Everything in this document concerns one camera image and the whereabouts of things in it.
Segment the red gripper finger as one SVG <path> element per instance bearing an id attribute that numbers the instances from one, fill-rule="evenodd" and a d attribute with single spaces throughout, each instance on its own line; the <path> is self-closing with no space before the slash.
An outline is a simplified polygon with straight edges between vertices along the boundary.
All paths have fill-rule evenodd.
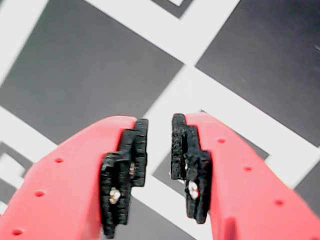
<path id="1" fill-rule="evenodd" d="M 232 129 L 205 112 L 172 117 L 170 175 L 186 214 L 215 240 L 317 240 L 320 219 Z"/>
<path id="2" fill-rule="evenodd" d="M 129 218 L 143 187 L 149 122 L 110 116 L 71 136 L 35 163 L 0 218 L 3 240 L 98 240 Z"/>

